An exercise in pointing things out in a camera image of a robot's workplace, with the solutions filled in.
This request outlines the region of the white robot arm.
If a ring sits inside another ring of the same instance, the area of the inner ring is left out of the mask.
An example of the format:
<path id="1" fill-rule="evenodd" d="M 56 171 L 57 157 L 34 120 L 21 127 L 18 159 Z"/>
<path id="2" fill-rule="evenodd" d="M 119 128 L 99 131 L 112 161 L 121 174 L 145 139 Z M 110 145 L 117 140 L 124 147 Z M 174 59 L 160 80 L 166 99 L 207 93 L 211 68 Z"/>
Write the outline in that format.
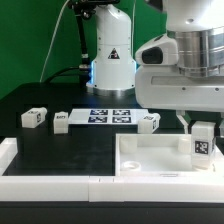
<path id="1" fill-rule="evenodd" d="M 224 136 L 224 0 L 145 0 L 167 14 L 166 32 L 131 54 L 131 21 L 97 3 L 97 56 L 88 88 L 101 95 L 134 90 L 148 109 L 217 112 Z"/>

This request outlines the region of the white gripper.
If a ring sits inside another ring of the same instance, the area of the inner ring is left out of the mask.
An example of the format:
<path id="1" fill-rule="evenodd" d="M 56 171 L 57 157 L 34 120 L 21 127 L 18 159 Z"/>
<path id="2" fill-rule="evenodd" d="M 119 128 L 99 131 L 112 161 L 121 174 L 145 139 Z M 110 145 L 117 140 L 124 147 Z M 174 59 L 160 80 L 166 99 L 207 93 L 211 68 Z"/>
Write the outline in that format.
<path id="1" fill-rule="evenodd" d="M 163 34 L 139 48 L 136 61 L 139 105 L 177 110 L 185 134 L 191 122 L 186 111 L 221 112 L 224 137 L 224 34 Z"/>

